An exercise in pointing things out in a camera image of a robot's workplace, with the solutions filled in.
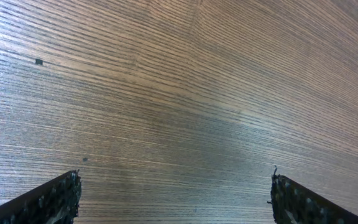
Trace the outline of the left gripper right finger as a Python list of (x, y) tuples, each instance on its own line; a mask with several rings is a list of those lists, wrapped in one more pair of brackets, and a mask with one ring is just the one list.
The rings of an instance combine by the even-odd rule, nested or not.
[(290, 178), (272, 174), (270, 191), (276, 224), (358, 224), (358, 216)]

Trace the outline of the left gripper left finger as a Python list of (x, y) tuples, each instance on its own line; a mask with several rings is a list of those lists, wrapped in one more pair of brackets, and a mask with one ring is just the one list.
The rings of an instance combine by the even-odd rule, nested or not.
[(0, 224), (71, 224), (80, 198), (81, 177), (71, 170), (0, 205)]

